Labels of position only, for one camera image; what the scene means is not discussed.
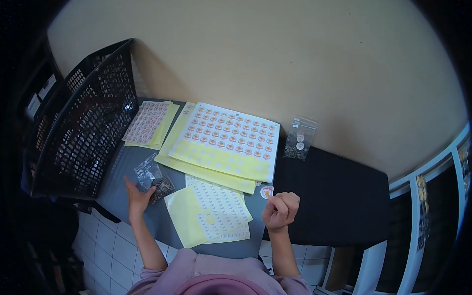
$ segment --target black tablecloth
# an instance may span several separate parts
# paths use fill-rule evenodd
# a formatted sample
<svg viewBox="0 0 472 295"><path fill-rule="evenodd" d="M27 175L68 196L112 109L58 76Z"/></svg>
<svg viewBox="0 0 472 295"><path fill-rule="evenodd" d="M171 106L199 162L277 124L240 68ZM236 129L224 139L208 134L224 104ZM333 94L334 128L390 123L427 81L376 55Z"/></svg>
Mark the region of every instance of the black tablecloth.
<svg viewBox="0 0 472 295"><path fill-rule="evenodd" d="M311 147L305 161L283 158L279 140L274 192L300 196L288 226L293 244L372 246L388 237L389 189L383 172ZM264 239L268 240L267 229Z"/></svg>

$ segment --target black plastic basket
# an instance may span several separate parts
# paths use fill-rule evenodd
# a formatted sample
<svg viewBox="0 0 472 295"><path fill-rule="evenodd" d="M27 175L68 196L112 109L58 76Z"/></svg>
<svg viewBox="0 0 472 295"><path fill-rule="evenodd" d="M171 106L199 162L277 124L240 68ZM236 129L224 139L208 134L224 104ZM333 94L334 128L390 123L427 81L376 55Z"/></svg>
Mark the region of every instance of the black plastic basket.
<svg viewBox="0 0 472 295"><path fill-rule="evenodd" d="M89 55L47 103L26 153L31 167L37 159L31 196L97 197L113 153L139 109L132 42L125 40ZM36 151L34 143L40 147Z"/></svg>

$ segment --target hand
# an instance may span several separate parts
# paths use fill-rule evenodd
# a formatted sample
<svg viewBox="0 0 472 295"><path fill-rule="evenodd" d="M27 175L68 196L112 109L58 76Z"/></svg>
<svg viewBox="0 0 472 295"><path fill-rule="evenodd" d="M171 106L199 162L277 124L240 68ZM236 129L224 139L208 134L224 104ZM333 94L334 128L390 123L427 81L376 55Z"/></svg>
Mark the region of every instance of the hand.
<svg viewBox="0 0 472 295"><path fill-rule="evenodd" d="M262 211L262 220L267 230L277 233L287 229L287 225L294 221L299 203L300 197L295 193L280 193L269 196L267 205Z"/></svg>
<svg viewBox="0 0 472 295"><path fill-rule="evenodd" d="M136 183L129 182L125 176L126 192L128 193L129 219L140 217L149 203L149 198L156 191L156 187L152 186L146 193L141 193L136 188Z"/></svg>

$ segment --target small rectangular label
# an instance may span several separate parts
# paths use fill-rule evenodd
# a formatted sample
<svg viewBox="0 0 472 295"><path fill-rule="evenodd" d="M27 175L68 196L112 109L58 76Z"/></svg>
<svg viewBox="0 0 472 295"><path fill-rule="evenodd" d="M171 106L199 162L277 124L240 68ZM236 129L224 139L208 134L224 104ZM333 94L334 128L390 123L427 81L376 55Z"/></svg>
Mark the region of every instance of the small rectangular label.
<svg viewBox="0 0 472 295"><path fill-rule="evenodd" d="M38 95L35 93L28 104L28 107L26 108L26 114L31 120L34 118L34 115L36 114L40 105L41 102L38 99Z"/></svg>
<svg viewBox="0 0 472 295"><path fill-rule="evenodd" d="M38 93L41 99L44 99L46 97L46 95L48 94L49 90L54 85L54 83L56 83L56 76L52 74L52 76L49 77L48 81L46 82L46 85Z"/></svg>

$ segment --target beige wall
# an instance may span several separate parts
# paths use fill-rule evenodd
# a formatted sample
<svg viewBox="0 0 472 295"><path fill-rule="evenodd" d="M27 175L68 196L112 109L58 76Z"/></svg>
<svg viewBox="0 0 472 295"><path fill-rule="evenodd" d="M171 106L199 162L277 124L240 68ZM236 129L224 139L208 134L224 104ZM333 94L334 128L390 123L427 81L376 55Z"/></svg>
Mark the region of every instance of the beige wall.
<svg viewBox="0 0 472 295"><path fill-rule="evenodd" d="M48 37L64 75L89 53L137 38L151 96L284 128L309 116L320 122L314 146L391 181L466 124L452 64L409 1L71 0Z"/></svg>

